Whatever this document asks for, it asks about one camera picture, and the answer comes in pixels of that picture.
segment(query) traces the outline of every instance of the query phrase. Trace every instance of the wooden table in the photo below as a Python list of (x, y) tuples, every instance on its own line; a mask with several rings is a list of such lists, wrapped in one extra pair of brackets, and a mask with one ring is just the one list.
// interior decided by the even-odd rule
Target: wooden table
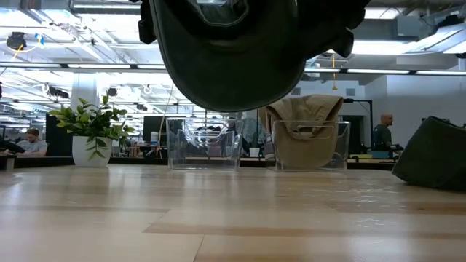
[(371, 170), (21, 169), (0, 174), (0, 258), (466, 261), (466, 195)]

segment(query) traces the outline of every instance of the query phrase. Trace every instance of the bald man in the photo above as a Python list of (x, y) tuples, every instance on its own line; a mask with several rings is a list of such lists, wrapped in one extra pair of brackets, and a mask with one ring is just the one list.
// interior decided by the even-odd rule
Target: bald man
[(374, 128), (374, 150), (389, 151), (392, 146), (392, 132), (388, 129), (393, 124), (392, 114), (382, 114), (380, 124)]

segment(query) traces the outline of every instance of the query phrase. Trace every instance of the white pot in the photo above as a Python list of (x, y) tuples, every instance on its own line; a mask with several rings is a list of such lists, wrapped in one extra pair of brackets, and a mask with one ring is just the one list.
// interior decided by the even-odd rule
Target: white pot
[(111, 156), (111, 139), (99, 138), (107, 144), (107, 148), (99, 148), (99, 152), (104, 157), (94, 156), (89, 160), (94, 150), (86, 150), (95, 146), (95, 141), (87, 144), (89, 137), (75, 136), (73, 137), (73, 160), (77, 167), (105, 167), (108, 164)]
[(260, 148), (249, 148), (249, 157), (259, 157)]

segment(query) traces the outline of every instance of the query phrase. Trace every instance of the clear acrylic box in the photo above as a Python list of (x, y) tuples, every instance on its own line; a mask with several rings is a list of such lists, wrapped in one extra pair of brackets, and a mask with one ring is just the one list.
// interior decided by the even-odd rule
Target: clear acrylic box
[(344, 172), (350, 144), (349, 122), (275, 121), (264, 149), (266, 166), (276, 171)]
[(236, 119), (167, 119), (168, 165), (176, 170), (237, 170), (242, 122)]

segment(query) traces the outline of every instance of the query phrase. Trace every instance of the white column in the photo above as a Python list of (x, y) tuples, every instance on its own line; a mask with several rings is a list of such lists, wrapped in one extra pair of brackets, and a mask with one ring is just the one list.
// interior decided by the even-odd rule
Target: white column
[(91, 104), (99, 106), (99, 90), (95, 74), (74, 74), (73, 88), (71, 89), (71, 109), (74, 111), (80, 104), (78, 98), (82, 98)]

